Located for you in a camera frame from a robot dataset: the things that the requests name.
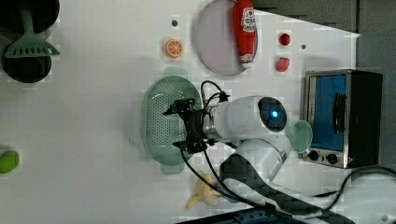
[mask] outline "red ketchup bottle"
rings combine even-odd
[[[250,68],[253,61],[256,21],[250,0],[239,0],[233,5],[233,32],[238,43],[242,66]]]

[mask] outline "toaster oven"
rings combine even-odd
[[[382,75],[310,71],[304,90],[313,140],[303,160],[344,169],[378,164]]]

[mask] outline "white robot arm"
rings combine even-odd
[[[272,180],[286,159],[285,148],[279,143],[289,141],[284,133],[287,124],[285,108],[272,97],[249,96],[228,102],[224,91],[220,91],[219,96],[218,104],[208,106],[205,103],[203,110],[194,110],[194,101],[191,99],[176,101],[164,114],[178,113],[184,120],[188,132],[186,141],[174,143],[182,155],[184,151],[205,153],[206,144],[213,145],[217,142],[236,149],[220,166],[218,178],[226,189],[225,192],[234,199],[251,205],[273,207],[306,223],[394,221],[394,200],[387,202],[384,198],[378,199],[376,203],[388,204],[390,208],[378,206],[381,211],[361,214],[357,210],[359,206],[355,208],[347,203],[341,203],[343,206],[334,210],[337,203],[335,195],[327,198],[309,197],[274,184]],[[354,214],[366,215],[364,218],[369,222],[362,221]]]

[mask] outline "green fruit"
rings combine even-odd
[[[6,151],[0,157],[0,174],[6,174],[17,168],[20,163],[20,155],[16,151]]]

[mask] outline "green slotted spoon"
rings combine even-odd
[[[5,54],[6,58],[45,57],[59,55],[60,52],[33,29],[32,13],[26,0],[21,0],[21,16],[23,22],[23,36],[10,45]]]

